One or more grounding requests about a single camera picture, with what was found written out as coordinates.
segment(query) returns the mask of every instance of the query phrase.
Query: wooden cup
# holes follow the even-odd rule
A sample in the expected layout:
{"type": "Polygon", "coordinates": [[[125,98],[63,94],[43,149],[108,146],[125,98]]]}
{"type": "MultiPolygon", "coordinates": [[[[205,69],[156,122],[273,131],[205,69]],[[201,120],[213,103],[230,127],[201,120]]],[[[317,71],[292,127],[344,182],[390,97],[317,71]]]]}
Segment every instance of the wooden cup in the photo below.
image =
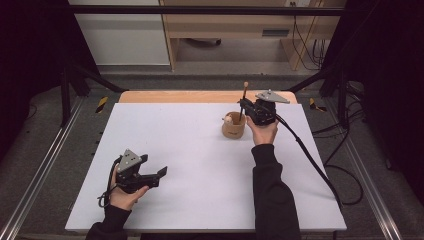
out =
{"type": "Polygon", "coordinates": [[[246,125],[246,116],[242,114],[240,121],[239,112],[229,112],[225,116],[230,116],[232,119],[232,123],[224,120],[224,123],[222,124],[222,134],[224,134],[224,136],[226,136],[227,138],[231,139],[241,138],[243,136],[244,127],[246,125]]]}

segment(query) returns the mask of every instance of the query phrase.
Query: black sweater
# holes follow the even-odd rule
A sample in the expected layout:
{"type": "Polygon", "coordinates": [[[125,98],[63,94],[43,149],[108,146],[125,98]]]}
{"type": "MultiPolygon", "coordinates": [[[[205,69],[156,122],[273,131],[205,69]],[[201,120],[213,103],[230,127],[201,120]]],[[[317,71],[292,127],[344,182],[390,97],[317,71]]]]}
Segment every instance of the black sweater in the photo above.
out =
{"type": "MultiPolygon", "coordinates": [[[[252,149],[255,228],[258,240],[300,239],[296,206],[290,188],[281,181],[283,167],[274,155],[274,145],[262,144],[252,149]]],[[[102,223],[95,223],[87,240],[126,240],[123,226],[131,211],[108,206],[102,223]]]]}

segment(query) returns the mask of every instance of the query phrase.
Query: white table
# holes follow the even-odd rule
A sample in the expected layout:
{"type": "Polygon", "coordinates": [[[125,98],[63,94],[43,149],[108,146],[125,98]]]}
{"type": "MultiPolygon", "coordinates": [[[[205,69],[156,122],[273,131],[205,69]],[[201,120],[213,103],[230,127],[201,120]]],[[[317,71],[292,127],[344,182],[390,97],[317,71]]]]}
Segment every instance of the white table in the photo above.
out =
{"type": "MultiPolygon", "coordinates": [[[[137,232],[254,231],[252,193],[254,146],[246,126],[241,139],[225,138],[222,118],[239,111],[237,103],[117,103],[111,113],[66,229],[87,232],[102,221],[97,197],[106,189],[113,161],[129,148],[148,154],[140,173],[168,166],[168,173],[133,208],[125,228],[137,232]]],[[[277,113],[302,139],[324,169],[299,104],[277,104],[277,113]]],[[[292,189],[302,231],[345,230],[337,202],[282,126],[275,154],[282,179],[292,189]]]]}

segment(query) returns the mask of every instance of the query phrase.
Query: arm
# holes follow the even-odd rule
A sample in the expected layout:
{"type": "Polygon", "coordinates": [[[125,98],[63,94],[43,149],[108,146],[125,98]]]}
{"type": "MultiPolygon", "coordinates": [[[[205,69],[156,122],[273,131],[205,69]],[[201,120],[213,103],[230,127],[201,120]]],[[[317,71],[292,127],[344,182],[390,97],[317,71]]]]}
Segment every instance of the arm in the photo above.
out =
{"type": "MultiPolygon", "coordinates": [[[[112,175],[111,186],[115,185],[116,169],[117,167],[112,175]]],[[[127,194],[119,187],[114,188],[110,194],[110,205],[106,207],[103,222],[93,224],[86,240],[126,240],[124,224],[131,214],[133,205],[148,189],[148,186],[144,186],[135,193],[127,194]]]]}
{"type": "Polygon", "coordinates": [[[255,228],[258,240],[300,239],[296,205],[290,188],[281,180],[283,167],[274,155],[276,121],[268,126],[256,126],[250,117],[247,125],[253,133],[252,149],[255,228]]]}

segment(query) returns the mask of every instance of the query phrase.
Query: white cabinet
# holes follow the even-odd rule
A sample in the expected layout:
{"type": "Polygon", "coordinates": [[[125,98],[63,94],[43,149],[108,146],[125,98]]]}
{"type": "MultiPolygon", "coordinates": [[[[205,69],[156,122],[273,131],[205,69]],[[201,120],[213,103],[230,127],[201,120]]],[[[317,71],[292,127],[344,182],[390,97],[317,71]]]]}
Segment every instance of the white cabinet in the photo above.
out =
{"type": "MultiPolygon", "coordinates": [[[[71,5],[159,5],[155,0],[69,0],[71,5]]],[[[97,65],[168,65],[159,14],[76,14],[97,65]]]]}

